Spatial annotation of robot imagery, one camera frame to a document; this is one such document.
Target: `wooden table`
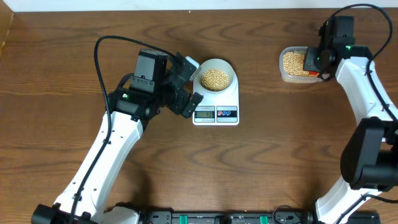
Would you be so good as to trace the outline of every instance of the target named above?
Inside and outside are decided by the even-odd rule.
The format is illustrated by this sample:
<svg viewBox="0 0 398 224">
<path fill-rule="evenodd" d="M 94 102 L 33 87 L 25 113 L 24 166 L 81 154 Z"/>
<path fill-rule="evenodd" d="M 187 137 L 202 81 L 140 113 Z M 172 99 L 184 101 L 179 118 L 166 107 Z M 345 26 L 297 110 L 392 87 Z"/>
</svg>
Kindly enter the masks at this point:
<svg viewBox="0 0 398 224">
<path fill-rule="evenodd" d="M 239 78 L 241 123 L 198 127 L 163 110 L 122 166 L 108 199 L 175 210 L 311 208 L 340 175 L 340 154 L 355 130 L 335 80 L 295 85 L 280 78 L 279 54 L 316 46 L 334 10 L 17 13 L 0 61 L 0 223 L 29 223 L 75 175 L 104 114 L 93 63 L 102 35 L 123 35 L 202 63 L 231 62 Z M 398 30 L 398 9 L 388 9 Z M 352 10 L 358 44 L 373 52 L 387 37 L 377 12 Z M 105 40 L 99 62 L 108 91 L 134 72 L 138 45 Z M 398 32 L 377 72 L 398 102 Z M 383 196 L 398 198 L 393 189 Z M 383 223 L 396 206 L 368 202 Z"/>
</svg>

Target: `white wall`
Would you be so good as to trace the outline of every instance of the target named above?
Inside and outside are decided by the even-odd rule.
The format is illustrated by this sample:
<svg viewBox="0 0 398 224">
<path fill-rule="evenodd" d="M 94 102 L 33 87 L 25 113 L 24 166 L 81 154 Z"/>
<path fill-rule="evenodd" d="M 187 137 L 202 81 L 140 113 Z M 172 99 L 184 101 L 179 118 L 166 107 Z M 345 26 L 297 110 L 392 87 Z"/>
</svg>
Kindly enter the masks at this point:
<svg viewBox="0 0 398 224">
<path fill-rule="evenodd" d="M 398 0 L 4 0 L 14 12 L 398 7 Z"/>
</svg>

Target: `container of beans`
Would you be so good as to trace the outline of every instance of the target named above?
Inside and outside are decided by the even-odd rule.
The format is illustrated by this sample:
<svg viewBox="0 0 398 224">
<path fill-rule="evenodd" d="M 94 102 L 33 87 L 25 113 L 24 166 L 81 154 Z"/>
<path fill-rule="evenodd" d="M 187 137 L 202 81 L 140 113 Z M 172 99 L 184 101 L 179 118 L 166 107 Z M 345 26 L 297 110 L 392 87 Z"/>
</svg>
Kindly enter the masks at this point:
<svg viewBox="0 0 398 224">
<path fill-rule="evenodd" d="M 210 97 L 232 94 L 238 85 L 238 78 L 232 66 L 221 59 L 210 59 L 200 65 L 200 72 L 193 81 L 199 93 Z"/>
<path fill-rule="evenodd" d="M 282 79 L 289 83 L 315 83 L 322 82 L 317 74 L 303 69 L 305 53 L 308 47 L 288 47 L 279 57 L 279 69 Z"/>
</svg>

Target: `wire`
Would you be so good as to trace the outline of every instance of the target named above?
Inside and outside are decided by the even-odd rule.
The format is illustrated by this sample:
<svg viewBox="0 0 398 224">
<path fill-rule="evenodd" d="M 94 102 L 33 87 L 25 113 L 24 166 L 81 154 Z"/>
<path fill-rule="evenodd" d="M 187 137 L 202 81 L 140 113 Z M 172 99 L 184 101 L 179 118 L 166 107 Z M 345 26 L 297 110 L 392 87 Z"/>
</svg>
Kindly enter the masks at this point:
<svg viewBox="0 0 398 224">
<path fill-rule="evenodd" d="M 276 224 L 281 224 L 281 222 L 280 221 L 278 221 L 278 220 L 276 220 L 276 218 L 275 218 L 275 214 L 276 214 L 276 211 L 278 210 L 278 209 L 280 209 L 280 208 L 282 208 L 282 207 L 287 207 L 287 208 L 289 208 L 289 209 L 291 209 L 291 211 L 293 211 L 294 212 L 294 214 L 296 215 L 296 217 L 300 220 L 298 223 L 293 223 L 293 224 L 299 224 L 299 223 L 301 223 L 301 215 L 298 215 L 297 214 L 297 212 L 292 208 L 292 207 L 290 207 L 289 205 L 279 205 L 277 208 L 275 208 L 275 210 L 272 212 L 272 219 L 274 220 L 274 222 L 276 223 Z"/>
<path fill-rule="evenodd" d="M 93 171 L 95 164 L 97 163 L 97 161 L 100 158 L 102 152 L 104 151 L 106 145 L 108 144 L 109 139 L 111 137 L 111 133 L 112 133 L 112 119 L 111 119 L 111 112 L 110 112 L 109 105 L 108 105 L 108 95 L 106 94 L 104 80 L 102 79 L 100 65 L 98 63 L 98 46 L 100 46 L 101 41 L 104 40 L 104 39 L 118 39 L 118 40 L 125 40 L 125 41 L 129 41 L 129 42 L 133 42 L 133 43 L 136 43 L 136 44 L 139 44 L 139 45 L 143 45 L 145 47 L 152 48 L 154 50 L 158 50 L 160 52 L 163 52 L 165 54 L 170 55 L 173 58 L 175 57 L 174 54 L 171 54 L 170 52 L 168 52 L 166 50 L 163 50 L 163 49 L 160 49 L 158 47 L 154 47 L 152 45 L 143 43 L 143 42 L 138 41 L 138 40 L 130 39 L 130 38 L 127 38 L 127 37 L 120 37 L 120 36 L 116 36 L 116 35 L 105 35 L 105 36 L 102 36 L 95 43 L 95 47 L 94 47 L 94 63 L 95 63 L 95 69 L 96 69 L 97 75 L 98 75 L 99 85 L 101 86 L 102 94 L 103 94 L 104 101 L 105 101 L 106 114 L 107 114 L 107 117 L 108 117 L 108 130 L 106 132 L 106 137 L 105 137 L 105 139 L 103 141 L 103 144 L 102 144 L 101 148 L 99 149 L 99 151 L 98 151 L 97 155 L 95 156 L 93 162 L 91 163 L 90 167 L 88 168 L 84 178 L 81 180 L 80 186 L 79 186 L 79 188 L 77 190 L 77 193 L 75 194 L 75 198 L 73 199 L 72 209 L 70 211 L 69 224 L 73 224 L 73 221 L 75 219 L 76 207 L 77 207 L 77 203 L 79 201 L 79 198 L 81 196 L 81 192 L 84 189 L 84 186 L 86 184 L 86 181 L 87 181 L 88 177 L 91 174 L 91 171 Z"/>
<path fill-rule="evenodd" d="M 352 206 L 350 206 L 350 208 L 347 209 L 347 211 L 345 211 L 343 214 L 340 215 L 340 217 L 337 220 L 336 224 L 340 224 L 340 222 L 344 219 L 344 217 L 346 215 L 348 215 L 354 208 L 356 208 L 362 201 L 365 201 L 366 198 L 368 198 L 368 197 L 374 198 L 376 200 L 379 200 L 379 201 L 382 201 L 382 202 L 386 202 L 386 203 L 398 203 L 398 200 L 391 200 L 391 199 L 379 197 L 379 196 L 376 196 L 376 195 L 364 194 L 354 204 L 352 204 Z"/>
<path fill-rule="evenodd" d="M 389 109 L 389 105 L 384 101 L 383 97 L 382 97 L 381 94 L 379 93 L 379 90 L 377 89 L 376 85 L 374 84 L 373 79 L 372 79 L 372 76 L 371 76 L 371 73 L 372 73 L 373 71 L 370 71 L 370 66 L 371 66 L 372 61 L 384 50 L 384 48 L 386 48 L 387 44 L 388 44 L 388 43 L 390 42 L 390 40 L 391 40 L 391 37 L 392 37 L 392 21 L 391 21 L 390 17 L 388 16 L 388 14 L 387 14 L 382 8 L 380 8 L 380 7 L 378 7 L 378 6 L 375 6 L 375 5 L 372 5 L 372 4 L 362 3 L 362 4 L 352 4 L 352 5 L 350 5 L 350 6 L 342 7 L 341 9 L 339 9 L 339 10 L 337 10 L 335 13 L 333 13 L 333 14 L 329 17 L 329 19 L 331 19 L 333 16 L 335 16 L 335 15 L 338 14 L 339 12 L 344 11 L 344 10 L 346 10 L 346 9 L 351 9 L 352 7 L 362 7 L 362 6 L 371 7 L 371 8 L 373 8 L 373 9 L 379 11 L 379 12 L 386 18 L 386 20 L 387 20 L 387 22 L 388 22 L 388 25 L 389 25 L 389 35 L 388 35 L 388 38 L 387 38 L 386 42 L 384 43 L 384 45 L 383 45 L 383 46 L 382 46 L 370 59 L 369 59 L 368 63 L 366 64 L 366 73 L 365 73 L 365 75 L 368 76 L 369 83 L 371 84 L 372 89 L 373 89 L 374 93 L 376 94 L 377 98 L 379 99 L 379 101 L 380 101 L 380 103 L 381 103 L 383 109 L 387 112 L 387 114 L 391 117 L 391 119 L 392 119 L 394 122 L 398 123 L 398 119 L 397 119 L 397 118 L 394 116 L 394 114 L 391 112 L 391 110 Z"/>
</svg>

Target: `white scale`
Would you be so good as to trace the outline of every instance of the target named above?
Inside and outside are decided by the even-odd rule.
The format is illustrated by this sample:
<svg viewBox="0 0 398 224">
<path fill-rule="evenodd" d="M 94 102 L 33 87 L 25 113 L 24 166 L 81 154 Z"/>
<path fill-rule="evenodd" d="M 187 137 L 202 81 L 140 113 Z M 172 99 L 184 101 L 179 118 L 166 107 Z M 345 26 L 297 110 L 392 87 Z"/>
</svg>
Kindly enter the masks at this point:
<svg viewBox="0 0 398 224">
<path fill-rule="evenodd" d="M 193 80 L 193 92 L 203 95 L 203 99 L 192 115 L 195 125 L 238 125 L 239 124 L 239 88 L 238 77 L 232 66 L 221 59 L 207 60 L 200 65 L 201 70 Z M 214 68 L 227 73 L 229 86 L 222 91 L 210 91 L 201 85 L 204 72 Z"/>
</svg>

